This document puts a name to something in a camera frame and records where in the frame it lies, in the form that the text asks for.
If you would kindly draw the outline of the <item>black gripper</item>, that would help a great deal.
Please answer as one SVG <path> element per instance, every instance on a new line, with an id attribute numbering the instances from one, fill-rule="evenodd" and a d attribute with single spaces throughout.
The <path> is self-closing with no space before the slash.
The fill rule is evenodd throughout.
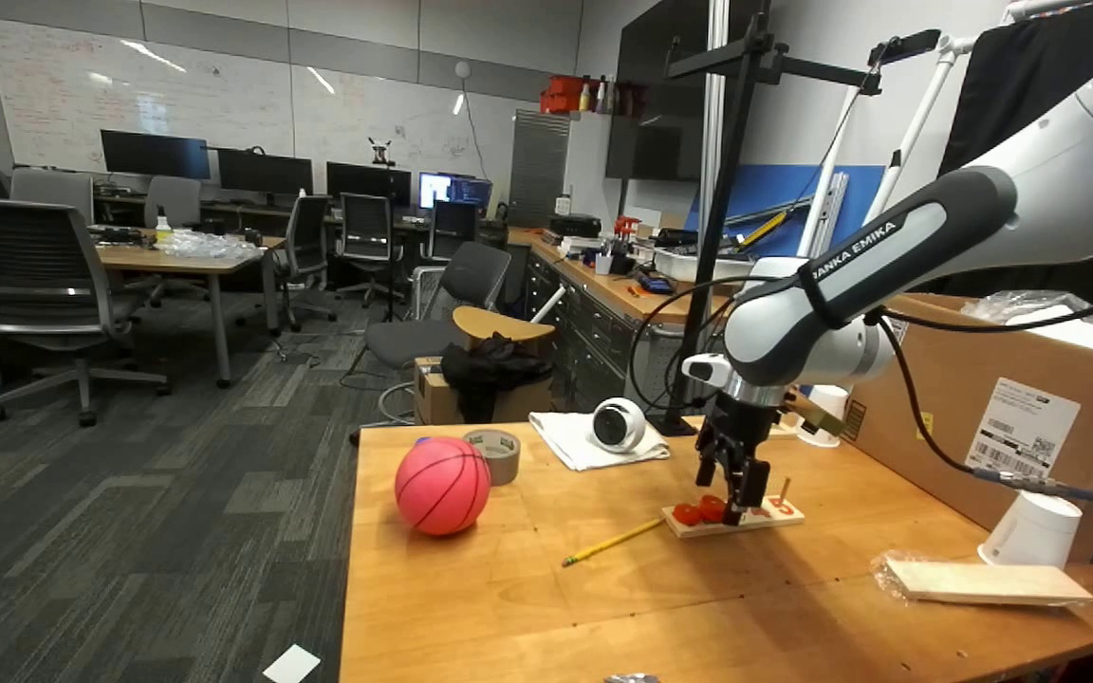
<path id="1" fill-rule="evenodd" d="M 698 473 L 694 485 L 708 485 L 712 473 L 726 473 L 727 503 L 726 520 L 735 522 L 753 512 L 761 493 L 771 468 L 756 454 L 756 446 L 771 437 L 775 411 L 744 406 L 726 396 L 712 396 L 698 428 Z"/>

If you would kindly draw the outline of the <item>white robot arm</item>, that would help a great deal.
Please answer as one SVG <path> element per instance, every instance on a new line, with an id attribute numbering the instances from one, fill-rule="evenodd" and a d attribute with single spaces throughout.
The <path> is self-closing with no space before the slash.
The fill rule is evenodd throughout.
<path id="1" fill-rule="evenodd" d="M 698 485 L 726 473 L 727 528 L 761 503 L 756 460 L 797 383 L 854 378 L 887 361 L 866 310 L 914 284 L 1006 267 L 1093 258 L 1093 74 L 973 162 L 880 207 L 850 243 L 749 284 L 712 354 L 682 375 L 712 392 L 698 432 Z"/>

